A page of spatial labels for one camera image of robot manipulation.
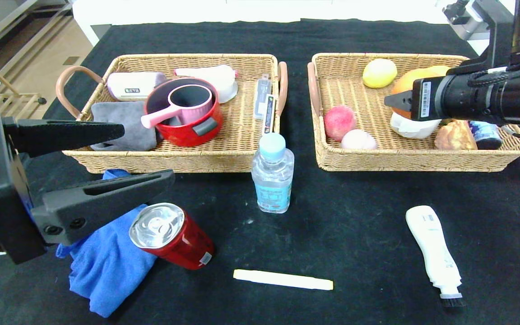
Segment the blue cloth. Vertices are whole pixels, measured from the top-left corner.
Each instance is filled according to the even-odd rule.
[[[128,176],[121,169],[110,169],[103,179]],[[108,317],[142,282],[157,258],[142,251],[128,235],[141,205],[99,228],[87,238],[70,246],[60,244],[56,256],[70,254],[74,261],[70,290],[89,299],[89,310]]]

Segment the gray towel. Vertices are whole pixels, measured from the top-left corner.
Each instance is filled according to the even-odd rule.
[[[97,151],[147,151],[156,146],[154,128],[144,128],[140,117],[144,115],[144,102],[103,102],[91,105],[93,121],[119,123],[125,133],[121,138],[93,144]]]

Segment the black table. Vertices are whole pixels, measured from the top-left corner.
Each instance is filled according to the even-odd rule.
[[[446,25],[303,20],[114,26],[83,62],[103,74],[132,53],[271,53],[288,63],[283,135],[296,155],[292,204],[283,215],[255,205],[248,174],[177,175],[160,201],[185,207],[218,247],[187,271],[158,260],[107,320],[68,290],[70,258],[50,251],[13,265],[0,257],[0,324],[520,324],[520,158],[498,173],[337,172],[316,166],[306,63],[318,52],[475,56]],[[66,94],[83,107],[94,84],[76,75]],[[48,119],[70,119],[54,102]],[[41,193],[97,179],[61,153],[27,162]],[[469,306],[446,313],[407,227],[408,208],[439,214]],[[334,291],[232,279],[235,268],[334,280]]]

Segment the can lid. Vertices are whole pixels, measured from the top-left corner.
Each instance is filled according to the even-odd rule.
[[[184,211],[171,203],[144,208],[130,226],[130,239],[140,248],[161,248],[180,232]]]

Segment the lemon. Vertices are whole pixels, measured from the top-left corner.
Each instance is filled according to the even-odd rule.
[[[385,58],[370,61],[362,73],[362,81],[370,88],[386,87],[395,77],[396,64]]]

